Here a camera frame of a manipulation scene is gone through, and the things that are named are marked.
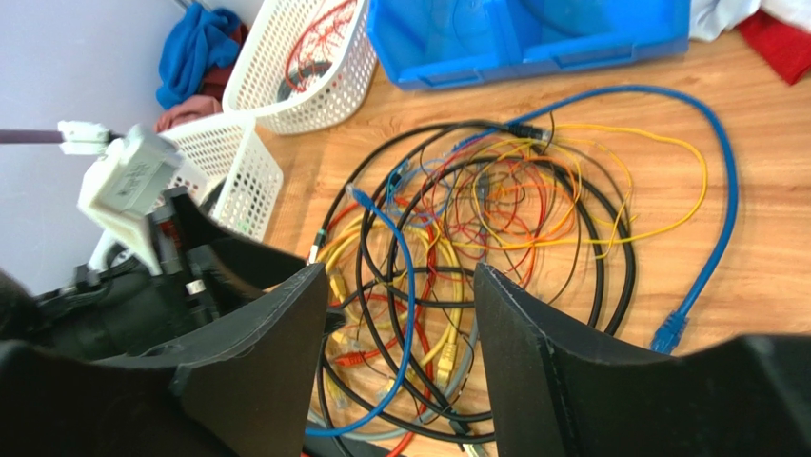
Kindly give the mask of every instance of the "red cloth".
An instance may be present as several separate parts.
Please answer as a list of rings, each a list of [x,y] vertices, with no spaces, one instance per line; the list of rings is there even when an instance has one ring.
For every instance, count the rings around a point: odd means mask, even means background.
[[[738,24],[743,39],[774,71],[793,85],[811,70],[811,33],[758,11]]]
[[[160,133],[219,112],[223,112],[223,105],[216,98],[207,95],[192,95],[187,101],[175,105],[163,113],[153,129],[156,133]]]
[[[247,40],[247,27],[245,24],[241,24],[234,33],[231,34],[230,38],[237,42],[237,44],[242,47],[245,44],[245,40]],[[200,95],[207,95],[209,97],[214,97],[217,101],[223,101],[223,93],[226,91],[226,84],[228,84],[228,78],[231,77],[231,73],[234,71],[234,66],[229,65],[224,69],[219,67],[212,67],[205,76],[203,76],[203,84],[200,86],[200,90],[197,91]]]

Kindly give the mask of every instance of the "gray wall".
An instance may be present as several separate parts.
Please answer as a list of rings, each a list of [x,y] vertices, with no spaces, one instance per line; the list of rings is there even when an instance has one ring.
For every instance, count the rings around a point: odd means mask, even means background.
[[[170,0],[3,1],[0,126],[60,120],[117,131],[151,125],[164,40],[183,10]],[[76,209],[92,159],[56,146],[0,147],[0,268],[33,293],[62,286],[101,230]]]

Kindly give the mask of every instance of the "white connector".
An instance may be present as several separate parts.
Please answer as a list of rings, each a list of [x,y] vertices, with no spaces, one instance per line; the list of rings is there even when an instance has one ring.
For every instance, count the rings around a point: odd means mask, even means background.
[[[414,372],[412,368],[408,368],[405,372],[405,378],[408,380],[409,383],[414,384],[414,379],[417,378],[417,373]],[[394,388],[394,378],[388,380],[385,386],[380,387],[380,389],[375,393],[375,398],[377,398],[378,402],[383,401],[383,399],[388,395],[388,393]]]
[[[463,444],[462,449],[465,450],[468,457],[487,457],[487,452],[482,445]]]
[[[101,124],[60,121],[56,128],[65,140],[59,148],[67,155],[102,155],[109,144],[109,130]]]
[[[344,191],[346,192],[346,196],[349,198],[349,200],[355,200],[355,189],[355,185],[352,183],[344,186]]]
[[[309,247],[309,256],[307,257],[307,265],[314,264],[318,260],[318,246],[312,245]]]
[[[82,181],[79,209],[132,249],[153,275],[161,274],[161,267],[146,216],[182,163],[174,145],[135,126],[126,138],[109,144]]]

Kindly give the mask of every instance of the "white plastic bracket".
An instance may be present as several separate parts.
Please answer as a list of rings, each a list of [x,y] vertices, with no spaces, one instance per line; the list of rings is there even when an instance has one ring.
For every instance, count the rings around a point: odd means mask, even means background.
[[[167,140],[142,126],[109,144],[82,181],[79,209],[149,268],[162,273],[152,247],[147,214],[183,157]]]

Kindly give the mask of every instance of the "pink cloth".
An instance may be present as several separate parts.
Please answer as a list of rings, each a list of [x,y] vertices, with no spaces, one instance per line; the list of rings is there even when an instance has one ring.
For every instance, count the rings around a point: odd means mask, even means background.
[[[163,113],[154,130],[157,133],[180,126],[212,114],[223,112],[223,105],[214,97],[208,95],[192,95],[180,105],[170,108]]]

